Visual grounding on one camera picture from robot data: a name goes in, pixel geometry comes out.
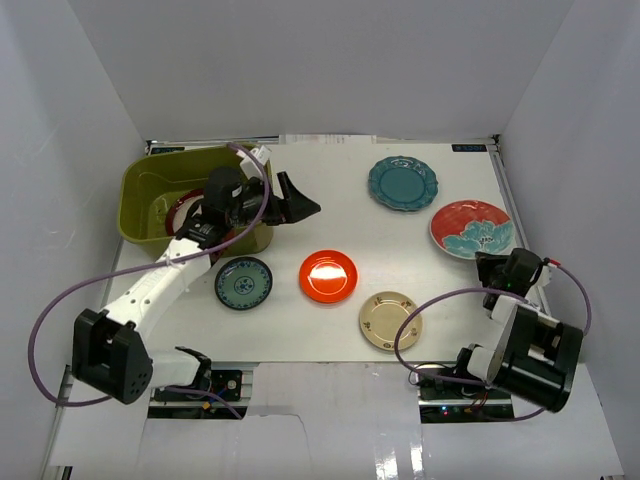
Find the red and teal floral plate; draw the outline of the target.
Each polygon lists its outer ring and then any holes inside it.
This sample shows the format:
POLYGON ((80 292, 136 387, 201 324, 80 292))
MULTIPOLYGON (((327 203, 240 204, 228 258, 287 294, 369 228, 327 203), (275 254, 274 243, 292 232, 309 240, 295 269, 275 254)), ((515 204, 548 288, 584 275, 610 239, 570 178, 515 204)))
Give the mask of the red and teal floral plate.
POLYGON ((480 200, 458 200, 440 208, 429 233, 441 250, 463 260, 474 260, 477 252, 503 254, 515 245, 511 217, 480 200))

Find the dark red rimmed cream plate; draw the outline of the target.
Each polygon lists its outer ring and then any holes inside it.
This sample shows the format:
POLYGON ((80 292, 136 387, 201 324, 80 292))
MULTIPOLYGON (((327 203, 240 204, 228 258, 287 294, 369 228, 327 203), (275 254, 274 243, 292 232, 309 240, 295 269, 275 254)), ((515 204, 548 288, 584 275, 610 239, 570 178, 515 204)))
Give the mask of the dark red rimmed cream plate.
POLYGON ((179 197, 171 205, 165 218, 165 230, 169 236, 174 236, 182 227, 187 219, 189 209, 201 200, 203 196, 204 192, 202 189, 194 189, 179 197))

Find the teal scalloped plate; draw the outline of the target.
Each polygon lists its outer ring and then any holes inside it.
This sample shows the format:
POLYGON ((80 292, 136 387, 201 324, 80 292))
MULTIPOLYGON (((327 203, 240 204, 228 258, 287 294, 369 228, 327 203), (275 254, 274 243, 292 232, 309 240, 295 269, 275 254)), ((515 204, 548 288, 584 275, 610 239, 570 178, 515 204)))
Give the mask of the teal scalloped plate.
POLYGON ((368 173, 370 195, 381 205, 401 212, 417 212, 439 193, 436 173, 414 157, 390 156, 378 161, 368 173))

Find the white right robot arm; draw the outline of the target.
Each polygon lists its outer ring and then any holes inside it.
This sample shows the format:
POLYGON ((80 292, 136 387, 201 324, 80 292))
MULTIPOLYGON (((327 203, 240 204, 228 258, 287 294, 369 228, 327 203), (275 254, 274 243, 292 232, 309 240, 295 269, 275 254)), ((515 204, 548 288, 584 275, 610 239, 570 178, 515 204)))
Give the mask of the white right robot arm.
POLYGON ((584 333, 524 300, 555 263, 523 248, 508 255, 476 252, 475 263, 489 290, 482 306, 501 334, 487 346, 461 349, 451 374, 453 390, 472 399, 488 385, 559 412, 570 396, 584 333))

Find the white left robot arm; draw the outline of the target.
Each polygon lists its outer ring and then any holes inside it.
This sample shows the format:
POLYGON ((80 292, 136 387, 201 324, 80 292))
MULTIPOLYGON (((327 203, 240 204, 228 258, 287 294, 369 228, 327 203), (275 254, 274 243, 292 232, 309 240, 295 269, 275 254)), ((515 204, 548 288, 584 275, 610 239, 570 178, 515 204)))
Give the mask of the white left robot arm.
POLYGON ((73 377, 125 405, 156 388, 205 396, 212 378, 207 356, 187 347, 149 353, 146 343, 169 307, 250 227, 294 224, 320 212, 287 173, 277 179, 279 195, 262 175, 245 179, 231 167, 214 169, 199 205, 152 268, 101 311, 86 309, 76 318, 73 377))

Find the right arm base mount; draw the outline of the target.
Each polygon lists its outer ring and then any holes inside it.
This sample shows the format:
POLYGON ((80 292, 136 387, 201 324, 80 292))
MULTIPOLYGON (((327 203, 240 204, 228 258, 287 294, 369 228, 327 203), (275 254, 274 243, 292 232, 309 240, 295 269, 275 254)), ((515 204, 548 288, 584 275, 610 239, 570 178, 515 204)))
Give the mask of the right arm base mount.
POLYGON ((484 387, 445 382, 410 372, 417 389, 420 420, 428 424, 469 424, 515 418, 511 396, 484 387))

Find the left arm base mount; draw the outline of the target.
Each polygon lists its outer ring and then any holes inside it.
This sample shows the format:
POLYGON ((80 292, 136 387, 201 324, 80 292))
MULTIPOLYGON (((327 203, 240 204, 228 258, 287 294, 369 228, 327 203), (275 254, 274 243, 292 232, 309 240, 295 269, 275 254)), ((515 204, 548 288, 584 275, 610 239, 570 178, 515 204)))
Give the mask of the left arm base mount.
POLYGON ((252 372, 247 370, 213 370, 200 386, 218 395, 224 403, 208 395, 155 390, 147 417, 165 420, 241 420, 246 415, 252 389, 252 372))

